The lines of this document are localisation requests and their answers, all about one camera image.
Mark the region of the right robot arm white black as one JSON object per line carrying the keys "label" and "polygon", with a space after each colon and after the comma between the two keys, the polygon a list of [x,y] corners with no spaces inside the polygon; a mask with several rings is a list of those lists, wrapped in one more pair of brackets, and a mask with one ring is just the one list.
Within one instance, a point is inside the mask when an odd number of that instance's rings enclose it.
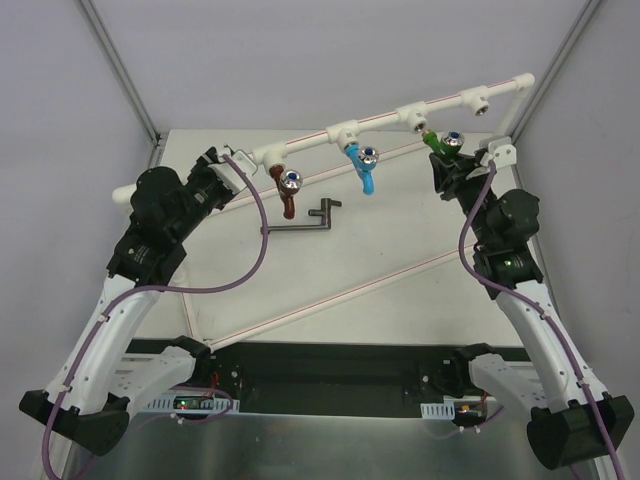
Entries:
{"label": "right robot arm white black", "polygon": [[477,158],[432,153],[434,188],[456,200],[465,223],[458,240],[464,269],[487,291],[514,327],[537,373],[533,384],[487,347],[465,349],[450,369],[461,394],[481,389],[523,422],[538,461],[547,469],[608,457],[617,478],[617,454],[634,416],[624,395],[613,396],[580,355],[554,309],[543,274],[528,246],[539,230],[539,199],[523,189],[496,196],[495,163],[475,177]]}

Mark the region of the aluminium enclosure frame post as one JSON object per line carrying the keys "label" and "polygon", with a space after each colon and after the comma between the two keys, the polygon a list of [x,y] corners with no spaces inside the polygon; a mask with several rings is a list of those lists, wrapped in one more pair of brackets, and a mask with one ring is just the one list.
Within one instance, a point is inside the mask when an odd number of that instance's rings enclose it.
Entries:
{"label": "aluminium enclosure frame post", "polygon": [[112,76],[145,136],[151,145],[158,146],[162,140],[162,132],[152,119],[96,3],[92,0],[75,0],[74,4],[95,39]]}
{"label": "aluminium enclosure frame post", "polygon": [[542,106],[546,96],[551,92],[552,87],[566,67],[571,55],[579,46],[586,32],[605,5],[605,0],[588,0],[581,6],[576,18],[552,57],[551,62],[541,78],[537,81],[522,112],[518,114],[516,121],[509,131],[514,144],[523,137],[533,117]]}

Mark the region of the aluminium enclosure frame post right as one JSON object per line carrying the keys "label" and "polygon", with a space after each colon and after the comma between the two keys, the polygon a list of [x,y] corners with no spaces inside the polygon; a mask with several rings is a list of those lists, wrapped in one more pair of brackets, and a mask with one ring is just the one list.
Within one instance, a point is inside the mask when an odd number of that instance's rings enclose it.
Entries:
{"label": "aluminium enclosure frame post right", "polygon": [[605,5],[605,0],[588,0],[581,6],[576,18],[552,57],[551,62],[541,78],[537,81],[522,112],[518,114],[516,121],[509,131],[514,144],[523,137],[533,117],[542,106],[546,96],[551,92],[552,87],[566,67],[571,55],[579,46],[586,32]]}

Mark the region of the blue plastic water faucet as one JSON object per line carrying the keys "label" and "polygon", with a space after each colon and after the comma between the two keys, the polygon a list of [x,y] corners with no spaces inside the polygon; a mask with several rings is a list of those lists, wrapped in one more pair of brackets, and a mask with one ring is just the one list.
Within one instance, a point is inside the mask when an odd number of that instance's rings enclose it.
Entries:
{"label": "blue plastic water faucet", "polygon": [[352,162],[352,165],[362,182],[363,193],[367,196],[373,195],[375,185],[372,172],[378,163],[378,151],[371,146],[360,146],[357,143],[353,143],[348,145],[344,149],[344,152]]}

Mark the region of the white PVC pipe frame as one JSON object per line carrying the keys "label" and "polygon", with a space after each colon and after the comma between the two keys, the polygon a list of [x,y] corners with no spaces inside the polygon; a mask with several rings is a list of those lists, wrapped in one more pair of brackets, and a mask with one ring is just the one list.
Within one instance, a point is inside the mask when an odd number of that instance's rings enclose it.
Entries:
{"label": "white PVC pipe frame", "polygon": [[[471,113],[475,116],[484,115],[489,109],[489,99],[502,94],[513,93],[514,99],[511,101],[507,113],[504,115],[501,123],[499,124],[495,135],[498,137],[507,136],[507,128],[513,122],[516,114],[518,113],[524,100],[529,95],[532,87],[535,83],[535,77],[531,73],[524,73],[517,75],[510,80],[495,83],[490,86],[476,86],[466,90],[462,90],[457,94],[447,97],[439,98],[430,101],[419,101],[405,106],[396,108],[395,110],[379,115],[375,115],[369,118],[361,120],[347,120],[331,126],[326,127],[319,132],[303,136],[297,139],[289,141],[280,141],[271,143],[268,145],[255,147],[249,153],[247,153],[254,163],[259,167],[263,167],[265,172],[269,175],[269,169],[274,165],[283,165],[286,167],[284,160],[291,154],[316,148],[325,144],[336,145],[339,150],[345,155],[344,149],[353,143],[357,143],[363,146],[359,141],[359,135],[369,131],[380,131],[383,127],[390,127],[395,125],[406,125],[410,132],[420,134],[421,139],[423,133],[431,131],[428,128],[427,116],[434,112],[448,110],[457,107],[465,107],[470,109]],[[349,165],[336,167],[329,169],[325,172],[312,175],[309,184],[317,183],[321,180],[336,177],[340,174],[355,169],[352,162]],[[231,207],[236,208],[248,204],[251,198],[254,202],[259,203],[265,198],[278,195],[276,185],[270,190],[266,190],[263,193],[253,194],[248,197],[243,197],[240,200],[232,201]],[[221,338],[219,340],[204,340],[196,337],[196,340],[203,343],[207,343],[212,350],[218,350],[225,346],[229,346],[233,343],[237,343],[246,338],[266,333],[269,330],[275,329],[279,323],[282,325],[297,321],[302,318],[303,313],[287,314],[280,319],[276,319],[273,322],[267,322],[255,327],[255,329],[249,329],[245,332],[239,332],[237,334],[229,335],[228,338]]]}

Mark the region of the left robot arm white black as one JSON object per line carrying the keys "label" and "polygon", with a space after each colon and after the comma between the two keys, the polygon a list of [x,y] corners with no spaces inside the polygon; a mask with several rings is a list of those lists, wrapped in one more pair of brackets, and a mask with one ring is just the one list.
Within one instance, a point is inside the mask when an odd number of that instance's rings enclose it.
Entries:
{"label": "left robot arm white black", "polygon": [[256,190],[257,166],[242,150],[200,155],[186,178],[166,166],[144,171],[129,202],[130,223],[114,248],[107,276],[87,325],[69,357],[46,388],[26,392],[24,414],[44,427],[41,458],[51,462],[51,441],[62,437],[95,456],[110,452],[131,419],[151,400],[184,383],[204,387],[211,377],[210,349],[180,336],[159,359],[131,379],[116,372],[142,320],[164,293],[217,294],[247,282],[260,268],[213,287],[186,287],[172,279],[186,258],[184,243],[215,210],[239,193]]}

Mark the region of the green plastic water faucet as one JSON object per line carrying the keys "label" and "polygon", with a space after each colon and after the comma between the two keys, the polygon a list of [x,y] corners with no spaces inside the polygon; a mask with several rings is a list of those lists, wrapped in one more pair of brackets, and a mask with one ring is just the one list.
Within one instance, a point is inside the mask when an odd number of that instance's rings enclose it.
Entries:
{"label": "green plastic water faucet", "polygon": [[434,131],[426,131],[422,140],[441,159],[454,158],[465,143],[464,135],[457,131],[445,132],[441,136]]}

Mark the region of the aluminium enclosure frame post left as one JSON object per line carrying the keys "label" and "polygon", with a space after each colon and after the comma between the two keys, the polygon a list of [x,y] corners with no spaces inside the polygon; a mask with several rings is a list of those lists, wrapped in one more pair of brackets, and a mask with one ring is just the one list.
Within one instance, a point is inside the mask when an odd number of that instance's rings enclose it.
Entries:
{"label": "aluminium enclosure frame post left", "polygon": [[96,3],[92,0],[75,0],[74,4],[95,39],[112,76],[145,136],[151,145],[158,146],[162,140],[162,132],[152,119]]}

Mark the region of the brown plastic water faucet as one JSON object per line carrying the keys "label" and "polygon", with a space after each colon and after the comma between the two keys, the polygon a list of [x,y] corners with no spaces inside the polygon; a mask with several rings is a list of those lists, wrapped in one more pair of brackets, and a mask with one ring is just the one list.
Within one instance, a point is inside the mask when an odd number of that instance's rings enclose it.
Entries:
{"label": "brown plastic water faucet", "polygon": [[283,204],[283,217],[287,220],[295,218],[294,196],[301,190],[303,178],[294,169],[286,169],[283,165],[274,165],[269,169],[279,198]]}

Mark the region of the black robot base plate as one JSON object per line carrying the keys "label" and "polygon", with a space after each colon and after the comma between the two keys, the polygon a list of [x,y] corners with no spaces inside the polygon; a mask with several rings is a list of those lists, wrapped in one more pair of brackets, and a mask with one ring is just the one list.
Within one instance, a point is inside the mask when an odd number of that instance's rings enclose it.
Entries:
{"label": "black robot base plate", "polygon": [[462,371],[467,353],[490,353],[485,343],[353,345],[240,342],[211,351],[180,336],[137,340],[130,353],[183,347],[196,359],[180,386],[214,387],[239,401],[243,413],[416,418],[423,403],[478,396]]}

